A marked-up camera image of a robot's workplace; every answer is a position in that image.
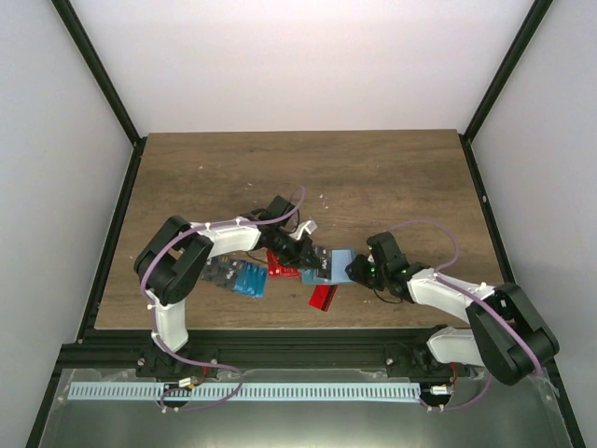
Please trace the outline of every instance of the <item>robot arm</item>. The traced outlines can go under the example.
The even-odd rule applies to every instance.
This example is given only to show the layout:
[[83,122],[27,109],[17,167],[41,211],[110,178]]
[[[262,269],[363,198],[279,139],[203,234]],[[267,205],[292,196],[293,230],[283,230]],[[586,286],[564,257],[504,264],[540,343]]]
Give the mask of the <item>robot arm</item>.
[[457,288],[485,301],[508,321],[542,365],[558,353],[555,336],[517,285],[475,285],[438,274],[422,263],[409,264],[389,232],[369,238],[368,247],[369,257],[359,255],[346,268],[353,281],[372,289],[387,288],[396,297],[433,306],[470,325],[470,329],[445,328],[429,338],[427,346],[438,362],[484,366],[506,385],[516,384],[535,368],[506,330]]
[[229,225],[205,229],[200,223],[187,222],[181,217],[169,218],[134,263],[134,270],[142,279],[151,261],[174,237],[183,231],[197,228],[188,238],[173,247],[149,275],[146,294],[155,306],[154,341],[159,334],[173,352],[187,343],[185,301],[195,287],[208,259],[229,252],[248,252],[267,247],[279,256],[286,266],[319,267],[319,258],[312,250],[308,236],[315,229],[313,221],[305,221],[290,233],[283,229],[287,220],[272,225],[259,225],[260,220],[282,217],[292,210],[292,203],[277,196],[267,209],[238,217]]
[[[270,249],[281,264],[295,268],[321,268],[308,236],[316,226],[306,221],[290,232],[288,219],[272,224],[294,208],[277,196],[267,209],[251,212],[229,225],[205,229],[181,217],[171,217],[154,236],[134,263],[142,279],[157,254],[181,232],[198,231],[173,246],[149,274],[146,294],[154,301],[155,328],[168,349],[176,352],[187,342],[185,298],[195,287],[207,260],[229,252]],[[552,359],[559,345],[547,324],[522,289],[506,283],[500,287],[475,285],[438,274],[422,263],[407,261],[396,239],[380,233],[368,239],[370,255],[358,255],[346,267],[354,282],[383,291],[411,303],[428,305],[455,315],[470,329],[445,328],[427,341],[432,356],[440,363],[458,362],[485,366],[500,382],[514,385],[534,370],[534,364],[510,334],[472,301],[468,292],[489,304],[531,348],[541,364]]]

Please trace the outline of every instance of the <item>wooden tabletop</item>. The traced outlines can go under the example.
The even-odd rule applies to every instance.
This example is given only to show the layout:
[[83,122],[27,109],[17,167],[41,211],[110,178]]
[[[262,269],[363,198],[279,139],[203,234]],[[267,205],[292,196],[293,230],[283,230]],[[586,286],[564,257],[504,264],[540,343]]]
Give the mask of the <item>wooden tabletop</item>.
[[[98,314],[98,329],[149,328],[132,263],[171,215],[218,221],[307,188],[301,218],[330,248],[365,252],[369,236],[427,218],[451,229],[461,257],[446,274],[499,284],[502,277],[456,131],[151,134]],[[409,261],[450,259],[441,231],[396,233]],[[265,259],[262,251],[254,254]],[[199,282],[187,298],[189,328],[381,328],[463,322],[422,305],[391,305],[358,285],[339,286],[327,313],[308,305],[312,287],[268,279],[254,299]],[[387,292],[383,297],[391,298]]]

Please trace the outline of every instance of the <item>white wall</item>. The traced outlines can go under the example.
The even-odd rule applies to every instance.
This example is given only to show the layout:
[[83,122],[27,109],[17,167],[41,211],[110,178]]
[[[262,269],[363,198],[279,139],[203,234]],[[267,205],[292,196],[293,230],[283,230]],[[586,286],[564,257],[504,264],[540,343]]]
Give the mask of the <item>white wall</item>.
[[140,133],[458,128],[532,0],[73,0]]
[[597,9],[554,2],[474,142],[517,280],[560,340],[597,446]]
[[0,15],[0,444],[24,446],[72,342],[131,145],[50,1]]

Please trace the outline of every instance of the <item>black metal frame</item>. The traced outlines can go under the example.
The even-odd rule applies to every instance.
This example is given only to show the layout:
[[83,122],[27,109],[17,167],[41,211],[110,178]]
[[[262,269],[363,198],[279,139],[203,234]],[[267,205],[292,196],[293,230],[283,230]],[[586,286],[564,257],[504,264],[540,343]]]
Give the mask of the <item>black metal frame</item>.
[[[483,187],[471,143],[547,13],[551,1],[535,0],[465,134],[460,135],[493,248],[502,275],[507,281],[514,281],[514,274],[507,260],[506,250]],[[147,331],[94,328],[97,310],[104,294],[105,283],[145,149],[146,137],[141,138],[136,131],[69,0],[52,0],[52,3],[97,80],[122,129],[131,140],[132,155],[93,280],[85,314],[81,320],[77,342],[65,344],[62,347],[35,419],[27,443],[28,447],[37,446],[41,440],[62,370],[137,369],[138,374],[147,376],[152,375],[151,369],[155,365],[148,362],[149,358],[156,356]],[[242,369],[326,367],[385,369],[389,376],[408,376],[417,382],[446,381],[451,374],[450,371],[411,371],[411,364],[408,362],[388,362],[390,358],[404,361],[404,349],[416,347],[434,331],[436,329],[191,330],[188,346],[191,347],[191,355],[196,359],[210,360],[215,357],[219,362],[236,365]],[[551,382],[559,389],[559,405],[571,441],[575,447],[582,448],[585,444],[555,362],[550,362],[547,369]]]

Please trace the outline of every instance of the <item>red block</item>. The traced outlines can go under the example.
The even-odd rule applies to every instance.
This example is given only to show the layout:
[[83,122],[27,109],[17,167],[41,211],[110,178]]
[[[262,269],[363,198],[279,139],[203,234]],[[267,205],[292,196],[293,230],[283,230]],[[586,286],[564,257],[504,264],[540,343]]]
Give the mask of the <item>red block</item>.
[[327,312],[329,305],[332,304],[334,294],[336,294],[336,289],[338,289],[338,285],[317,285],[311,295],[309,304],[313,308]]

